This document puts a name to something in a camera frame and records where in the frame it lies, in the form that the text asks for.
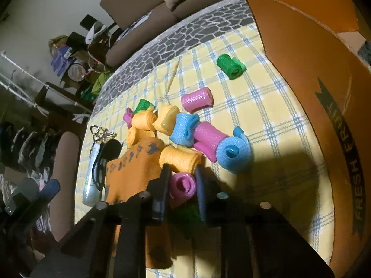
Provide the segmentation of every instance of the yellow hair roller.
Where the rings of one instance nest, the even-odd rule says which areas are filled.
[[[178,113],[180,113],[180,110],[177,106],[163,104],[158,111],[158,117],[153,126],[160,133],[170,136],[173,132]]]
[[[153,123],[157,117],[152,113],[153,109],[149,107],[146,111],[140,110],[136,113],[131,120],[131,125],[140,130],[151,130],[154,131]]]
[[[193,174],[196,166],[202,161],[202,154],[191,149],[176,149],[173,146],[165,147],[160,155],[160,166],[170,164],[173,172],[187,172]]]
[[[128,130],[128,134],[126,135],[126,142],[128,144],[128,147],[132,147],[136,145],[139,141],[145,139],[145,138],[155,138],[156,135],[152,131],[148,130],[140,130],[136,127],[132,126]]]

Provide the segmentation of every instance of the green object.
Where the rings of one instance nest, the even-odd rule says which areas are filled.
[[[175,225],[184,237],[192,237],[202,225],[198,205],[185,203],[174,210],[169,210],[168,222]]]
[[[92,93],[93,85],[90,85],[86,90],[81,92],[80,97],[88,102],[93,102],[97,95]]]
[[[231,59],[227,54],[220,55],[216,64],[231,80],[236,79],[246,70],[246,66],[243,63],[237,58]]]
[[[154,107],[154,105],[153,105],[152,103],[150,103],[148,100],[141,99],[141,100],[139,100],[139,103],[138,103],[136,109],[134,110],[133,114],[135,115],[135,114],[138,113],[140,110],[145,111],[145,110],[148,109],[150,106],[153,106],[153,107]]]
[[[109,79],[111,75],[111,72],[102,73],[101,75],[99,75],[93,86],[92,93],[98,95],[101,92],[104,83]]]

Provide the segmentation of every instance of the white wall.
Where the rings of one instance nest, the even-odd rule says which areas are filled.
[[[101,0],[13,0],[8,7],[10,17],[0,23],[0,51],[42,81],[59,84],[52,70],[48,41],[59,35],[69,35],[72,31],[86,35],[87,31],[79,23],[92,15],[104,24],[113,20],[99,5]],[[9,75],[13,66],[0,60],[0,71]],[[14,80],[36,93],[39,83],[31,81],[19,70]]]

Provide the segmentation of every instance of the bed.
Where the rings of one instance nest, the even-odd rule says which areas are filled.
[[[216,65],[228,53],[247,66],[229,80]],[[246,177],[206,161],[226,190],[242,200],[273,204],[329,264],[333,250],[334,212],[331,183],[314,131],[296,96],[264,55],[255,23],[244,0],[217,3],[167,30],[138,51],[104,85],[88,125],[118,134],[126,151],[127,107],[145,98],[156,107],[182,108],[181,95],[210,88],[214,106],[198,112],[231,135],[240,126],[249,138],[254,164]],[[158,137],[169,143],[167,136]],[[82,146],[75,192],[75,222],[89,207],[82,191],[93,144],[88,131]],[[147,269],[147,277],[218,277],[219,231],[192,239],[172,234],[173,265]]]

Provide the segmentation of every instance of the gray patterned blanket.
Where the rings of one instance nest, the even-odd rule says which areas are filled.
[[[128,59],[104,84],[93,110],[95,116],[121,93],[184,51],[253,22],[245,0],[224,0],[164,31]]]

